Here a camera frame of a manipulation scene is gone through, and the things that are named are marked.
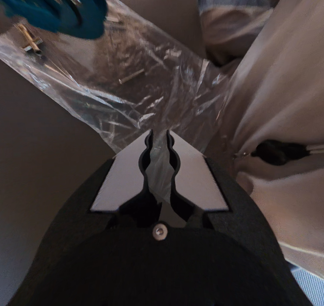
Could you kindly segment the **clear plastic bag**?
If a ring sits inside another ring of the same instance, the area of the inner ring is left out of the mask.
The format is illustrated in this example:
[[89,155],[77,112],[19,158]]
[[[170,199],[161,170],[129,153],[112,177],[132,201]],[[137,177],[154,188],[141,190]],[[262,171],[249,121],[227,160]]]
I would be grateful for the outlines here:
[[[1,35],[1,60],[119,153],[145,131],[154,132],[150,189],[169,201],[166,130],[204,152],[216,132],[228,77],[119,0],[106,0],[113,18],[103,36],[83,40],[26,27],[44,41],[45,62],[23,54],[17,27]],[[140,69],[145,73],[119,84]]]

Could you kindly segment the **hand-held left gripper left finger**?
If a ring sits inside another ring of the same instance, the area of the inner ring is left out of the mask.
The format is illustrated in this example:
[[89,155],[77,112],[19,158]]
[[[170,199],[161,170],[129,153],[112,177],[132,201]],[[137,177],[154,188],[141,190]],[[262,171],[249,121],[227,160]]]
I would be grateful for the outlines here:
[[119,208],[140,194],[144,188],[141,158],[150,149],[148,130],[115,155],[113,163],[94,199],[91,212],[117,212]]

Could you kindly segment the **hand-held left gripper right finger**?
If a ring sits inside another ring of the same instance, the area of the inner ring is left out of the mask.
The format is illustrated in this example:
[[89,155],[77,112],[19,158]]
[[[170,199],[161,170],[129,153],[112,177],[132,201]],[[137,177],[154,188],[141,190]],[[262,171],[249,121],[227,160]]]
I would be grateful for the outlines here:
[[170,203],[175,212],[229,211],[205,156],[172,130],[167,131],[171,178]]

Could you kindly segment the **black mesh office chair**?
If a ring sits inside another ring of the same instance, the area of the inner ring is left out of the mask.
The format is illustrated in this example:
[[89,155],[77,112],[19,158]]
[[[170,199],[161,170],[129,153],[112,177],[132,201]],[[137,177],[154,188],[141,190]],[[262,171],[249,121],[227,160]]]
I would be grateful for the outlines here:
[[290,271],[314,306],[324,305],[324,280],[288,262]]

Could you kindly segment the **grey desk with wooden edge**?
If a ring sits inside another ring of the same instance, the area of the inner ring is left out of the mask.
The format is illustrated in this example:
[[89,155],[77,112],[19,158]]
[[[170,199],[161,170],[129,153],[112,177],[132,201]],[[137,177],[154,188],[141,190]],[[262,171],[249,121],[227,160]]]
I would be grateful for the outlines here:
[[[205,59],[197,0],[119,0]],[[1,305],[18,289],[59,209],[116,153],[1,60]]]

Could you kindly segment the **small metal cross wrench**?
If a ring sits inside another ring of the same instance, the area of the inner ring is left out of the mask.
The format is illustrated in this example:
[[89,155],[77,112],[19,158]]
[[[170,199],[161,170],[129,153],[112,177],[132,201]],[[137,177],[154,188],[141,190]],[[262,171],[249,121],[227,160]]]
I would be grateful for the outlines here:
[[43,39],[35,37],[24,24],[17,24],[17,29],[23,34],[26,45],[21,47],[25,52],[33,51],[38,56],[42,56],[42,50],[39,45],[43,44]]

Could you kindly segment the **person's beige shirt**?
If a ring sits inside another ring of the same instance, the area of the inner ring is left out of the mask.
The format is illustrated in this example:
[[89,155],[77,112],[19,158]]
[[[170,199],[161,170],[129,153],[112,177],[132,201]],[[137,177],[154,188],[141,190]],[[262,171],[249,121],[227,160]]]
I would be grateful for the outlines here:
[[[280,0],[230,82],[222,130],[235,153],[264,140],[323,148],[323,0]],[[234,161],[285,257],[323,272],[323,153],[283,166]]]

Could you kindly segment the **person's khaki trouser leg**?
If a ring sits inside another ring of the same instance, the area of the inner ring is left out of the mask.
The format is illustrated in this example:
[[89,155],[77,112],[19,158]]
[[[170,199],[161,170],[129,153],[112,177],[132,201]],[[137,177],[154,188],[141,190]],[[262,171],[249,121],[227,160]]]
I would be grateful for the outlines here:
[[216,5],[200,14],[209,60],[223,66],[245,56],[273,12],[272,8]]

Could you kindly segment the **blue round metal turntable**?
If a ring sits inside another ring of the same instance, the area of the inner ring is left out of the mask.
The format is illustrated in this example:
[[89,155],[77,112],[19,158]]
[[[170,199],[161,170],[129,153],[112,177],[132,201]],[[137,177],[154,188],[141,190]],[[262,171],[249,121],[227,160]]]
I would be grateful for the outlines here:
[[6,15],[53,33],[97,39],[104,33],[106,0],[1,0]]

